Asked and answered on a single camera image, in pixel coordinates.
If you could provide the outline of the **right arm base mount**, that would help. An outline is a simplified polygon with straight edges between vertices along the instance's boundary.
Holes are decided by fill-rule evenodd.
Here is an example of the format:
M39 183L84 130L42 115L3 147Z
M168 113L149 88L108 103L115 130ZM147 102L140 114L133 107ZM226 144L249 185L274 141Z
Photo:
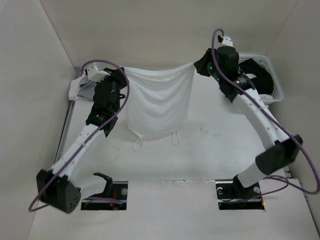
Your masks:
M259 183L248 188L236 188L231 181L218 181L216 193L219 210L264 210Z

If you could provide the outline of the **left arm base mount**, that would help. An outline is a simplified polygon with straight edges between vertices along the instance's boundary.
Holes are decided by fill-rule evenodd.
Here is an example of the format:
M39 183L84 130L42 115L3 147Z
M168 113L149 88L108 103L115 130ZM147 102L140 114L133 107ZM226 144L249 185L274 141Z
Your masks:
M110 176L95 172L81 187L82 211L124 211L127 209L129 183L113 181Z

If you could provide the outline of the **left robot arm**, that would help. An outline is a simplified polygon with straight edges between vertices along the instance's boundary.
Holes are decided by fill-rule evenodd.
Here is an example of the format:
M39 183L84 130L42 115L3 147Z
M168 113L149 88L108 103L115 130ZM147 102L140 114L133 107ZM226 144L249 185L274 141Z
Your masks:
M95 86L93 106L79 136L67 152L48 170L40 170L36 176L38 195L36 200L45 207L51 206L66 214L72 213L85 199L110 199L113 180L95 172L81 180L79 173L91 159L92 153L113 130L118 114L127 103L128 94L121 90L129 86L124 69L107 69L106 76Z

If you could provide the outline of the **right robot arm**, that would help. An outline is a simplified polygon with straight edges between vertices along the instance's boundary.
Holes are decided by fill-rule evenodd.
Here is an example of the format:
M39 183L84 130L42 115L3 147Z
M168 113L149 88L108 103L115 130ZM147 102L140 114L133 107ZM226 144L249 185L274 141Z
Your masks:
M234 47L221 46L208 48L194 66L198 74L218 82L220 91L245 115L265 149L232 180L233 194L243 198L252 185L293 163L303 140L299 135L291 139L274 124L275 118L260 97L273 92L273 79L255 60L239 62L239 53Z

